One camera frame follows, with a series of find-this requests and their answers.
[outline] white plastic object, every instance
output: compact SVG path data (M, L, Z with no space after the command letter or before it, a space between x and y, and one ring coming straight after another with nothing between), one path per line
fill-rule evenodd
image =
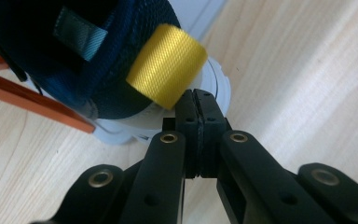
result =
M169 0L182 29L202 40L227 0Z

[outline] black mesh fabric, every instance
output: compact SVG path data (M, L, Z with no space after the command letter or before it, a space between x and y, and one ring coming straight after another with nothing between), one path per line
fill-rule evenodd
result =
M62 7L108 31L90 62L52 35ZM179 22L167 0L0 0L0 49L34 82L91 119L124 119L150 105L125 81L157 26Z

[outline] screw hole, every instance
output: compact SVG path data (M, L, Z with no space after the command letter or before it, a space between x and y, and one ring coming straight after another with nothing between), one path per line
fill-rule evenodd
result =
M167 133L167 134L162 135L159 138L159 140L161 140L161 142L163 142L163 143L173 143L178 140L178 137L174 134Z
M327 185L327 186L336 186L339 184L339 179L336 175L323 170L323 169L315 169L311 173L312 177L317 181Z
M279 197L283 203L289 205L297 204L297 197L289 192L280 192Z
M101 188L108 185L113 179L113 174L109 170L101 170L89 177L89 185L93 188Z
M244 143L248 141L248 137L242 133L234 133L230 136L231 140L238 143Z
M159 198L156 195L147 194L145 203L149 206L157 206L159 204Z

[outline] blue strap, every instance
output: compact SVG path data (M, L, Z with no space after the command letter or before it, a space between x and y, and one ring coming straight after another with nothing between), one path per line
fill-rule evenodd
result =
M71 9L63 7L53 34L66 47L89 62L103 43L107 31L84 20Z

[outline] wooden table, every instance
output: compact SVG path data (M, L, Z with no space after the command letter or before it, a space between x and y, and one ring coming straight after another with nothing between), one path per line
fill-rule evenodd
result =
M203 44L231 80L234 129L292 172L317 161L358 181L358 1L231 0ZM50 218L83 171L145 151L0 102L0 223ZM228 223L214 180L186 181L184 223Z

